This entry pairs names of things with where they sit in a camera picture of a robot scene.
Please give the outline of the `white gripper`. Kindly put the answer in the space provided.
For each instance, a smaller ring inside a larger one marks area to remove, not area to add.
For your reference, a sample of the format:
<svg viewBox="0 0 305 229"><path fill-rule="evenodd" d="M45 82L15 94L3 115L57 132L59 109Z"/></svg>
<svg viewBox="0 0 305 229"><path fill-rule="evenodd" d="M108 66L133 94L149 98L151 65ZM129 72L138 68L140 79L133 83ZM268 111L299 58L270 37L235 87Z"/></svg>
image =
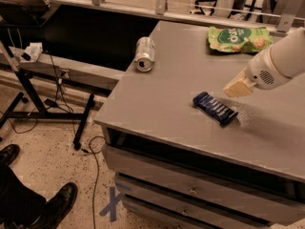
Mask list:
<svg viewBox="0 0 305 229"><path fill-rule="evenodd" d="M271 47L258 53L224 88L228 97L241 97L253 93L254 88L272 90L288 83L291 78L283 75L271 57Z"/></svg>

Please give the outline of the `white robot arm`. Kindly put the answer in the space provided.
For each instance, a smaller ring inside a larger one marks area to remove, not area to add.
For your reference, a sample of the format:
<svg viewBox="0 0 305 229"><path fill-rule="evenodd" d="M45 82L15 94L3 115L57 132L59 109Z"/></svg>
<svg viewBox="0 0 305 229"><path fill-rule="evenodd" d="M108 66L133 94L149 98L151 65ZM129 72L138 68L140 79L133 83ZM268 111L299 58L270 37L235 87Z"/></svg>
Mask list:
<svg viewBox="0 0 305 229"><path fill-rule="evenodd" d="M223 89L228 97L272 90L305 73L305 29L298 28L255 55Z"/></svg>

